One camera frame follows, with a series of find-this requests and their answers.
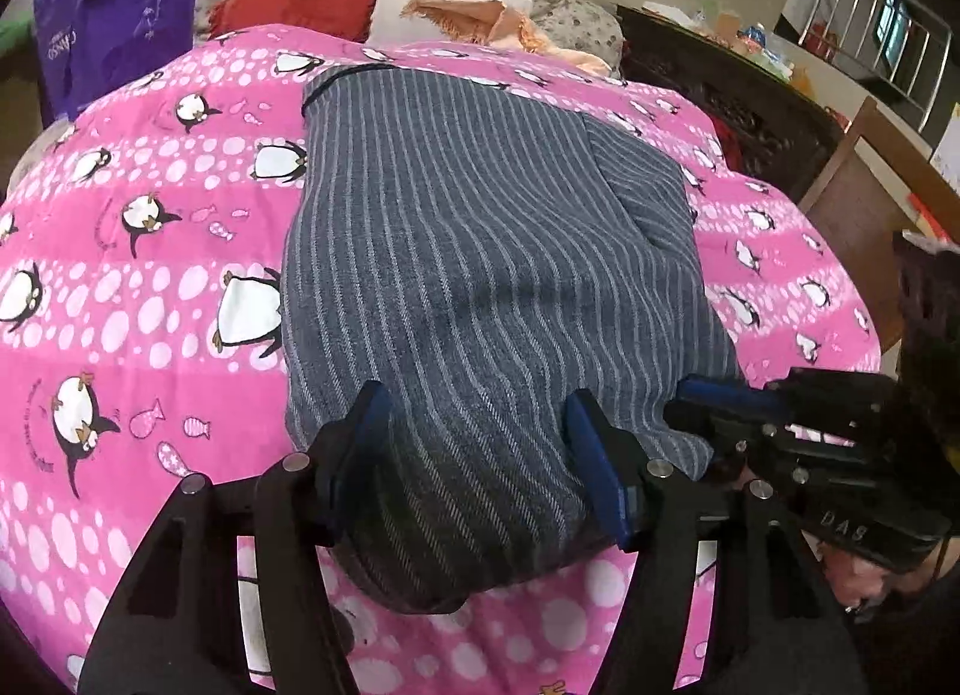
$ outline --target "bed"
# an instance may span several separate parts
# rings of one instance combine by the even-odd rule
[[[707,298],[750,383],[798,364],[880,366],[824,241],[784,195],[730,171],[709,119],[675,92],[468,44],[375,50],[276,25],[209,41],[95,102],[0,208],[0,599],[64,682],[179,480],[261,473],[291,448],[275,325],[232,340],[224,302],[233,281],[266,290],[280,270],[304,186],[304,83],[373,62],[590,113],[678,161]],[[365,693],[586,692],[633,560],[610,550],[453,615],[402,616],[320,552]],[[268,681],[248,541],[238,569],[248,664]],[[678,684],[706,648],[709,552],[699,569]]]

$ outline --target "purple shopping bag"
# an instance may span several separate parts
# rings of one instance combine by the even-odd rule
[[[34,0],[43,82],[56,116],[90,102],[193,46],[195,0]]]

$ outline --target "penguin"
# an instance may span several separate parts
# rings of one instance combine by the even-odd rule
[[[736,245],[733,246],[733,251],[736,254],[736,260],[741,263],[741,265],[760,274],[760,257],[756,256],[742,239],[736,241]]]
[[[656,123],[656,117],[654,116],[654,113],[651,113],[649,110],[647,110],[647,108],[644,107],[642,104],[640,104],[640,102],[634,102],[631,99],[630,106],[634,108],[635,111],[637,111],[637,113],[640,113],[640,115],[643,116],[643,118],[646,118],[647,121],[650,121],[651,123]]]
[[[266,359],[280,348],[280,273],[264,269],[269,278],[224,273],[227,290],[220,300],[217,329],[213,332],[217,353],[223,351],[224,345],[254,345],[272,340],[260,354],[260,359]]]
[[[43,284],[37,263],[30,269],[18,269],[13,273],[10,285],[0,298],[0,321],[13,324],[8,332],[16,332],[23,322],[37,312],[43,300]]]
[[[733,314],[741,324],[747,327],[760,327],[760,314],[746,299],[739,294],[734,294],[729,289],[723,292],[723,296],[728,305],[733,308]]]
[[[284,140],[283,145],[258,145],[253,159],[253,180],[283,180],[293,183],[304,177],[306,151],[296,142]]]
[[[179,102],[176,102],[174,115],[176,119],[184,125],[187,134],[198,123],[203,123],[210,116],[222,115],[222,110],[215,110],[206,103],[203,94],[187,94]]]
[[[696,188],[701,194],[704,193],[704,182],[700,178],[683,166],[683,164],[680,165],[680,172],[683,174],[683,180],[688,182],[690,188]]]
[[[113,160],[113,154],[104,147],[90,150],[77,159],[73,166],[73,182],[86,183]]]
[[[613,125],[616,126],[618,129],[621,129],[622,131],[632,134],[635,137],[643,136],[643,133],[640,131],[640,129],[637,129],[637,127],[635,127],[627,118],[624,118],[624,116],[621,116],[620,113],[609,111],[607,113],[607,121],[609,121],[610,123],[613,123]]]
[[[154,83],[160,78],[163,77],[163,70],[154,70],[149,74],[144,75],[143,77],[138,77],[133,82],[127,84],[127,88],[131,91],[137,91],[138,89],[146,88],[151,83]]]
[[[501,83],[498,80],[493,80],[489,77],[468,77],[467,80],[472,83],[476,83],[478,86],[496,88],[498,91],[503,91],[503,89],[510,88],[510,83]]]
[[[800,349],[800,356],[803,359],[806,359],[810,364],[817,364],[820,344],[816,340],[797,332],[797,347]]]
[[[859,325],[860,329],[867,334],[870,334],[870,319],[867,318],[867,314],[864,311],[861,311],[860,308],[853,309],[853,317],[856,318],[856,323]]]
[[[115,421],[100,415],[100,405],[92,382],[92,373],[72,375],[59,385],[50,401],[54,435],[66,456],[66,474],[70,480],[70,489],[78,500],[80,492],[77,492],[77,463],[93,454],[102,434],[120,432]]]
[[[13,217],[13,210],[7,215],[0,215],[0,245],[5,244],[13,233],[19,232],[20,227],[16,225],[16,219]]]
[[[776,229],[774,220],[767,215],[766,212],[763,212],[762,209],[748,209],[747,218],[750,218],[750,222],[754,225],[755,229],[759,229],[762,232],[769,232],[772,229]]]
[[[390,63],[392,58],[385,53],[381,53],[379,50],[374,50],[372,47],[362,47],[360,52],[367,56],[371,61],[381,61],[384,64]]]
[[[320,56],[311,56],[309,53],[281,50],[277,52],[274,63],[274,74],[296,73],[299,77],[312,73],[318,67],[326,64]]]
[[[826,308],[829,306],[830,292],[827,291],[827,288],[824,287],[822,283],[811,278],[806,281],[806,283],[800,284],[800,288],[803,289],[803,293],[809,297],[810,302],[818,308]]]
[[[677,115],[680,112],[680,108],[675,104],[671,104],[666,99],[655,99],[654,103],[658,106],[664,113],[670,113],[671,116]]]
[[[179,220],[179,215],[163,208],[155,193],[145,193],[133,202],[128,202],[120,214],[120,223],[130,235],[130,252],[133,258],[136,259],[136,241],[142,235],[159,232],[165,224]]]
[[[540,77],[538,74],[528,73],[526,70],[514,70],[514,72],[517,73],[517,75],[520,75],[520,77],[522,77],[524,80],[529,80],[535,86],[539,86],[540,88],[546,88],[548,85],[550,85],[549,81],[544,80],[544,78]]]
[[[717,165],[713,164],[713,159],[696,146],[693,148],[693,158],[697,160],[697,164],[705,166],[710,171],[717,169]]]
[[[810,250],[820,254],[821,256],[824,255],[824,246],[820,244],[819,239],[809,236],[806,234],[806,232],[800,233],[800,236],[803,238],[803,242],[809,246]]]

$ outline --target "red object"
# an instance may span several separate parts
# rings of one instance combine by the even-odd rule
[[[344,40],[366,41],[376,0],[223,0],[210,13],[210,35],[286,23]]]

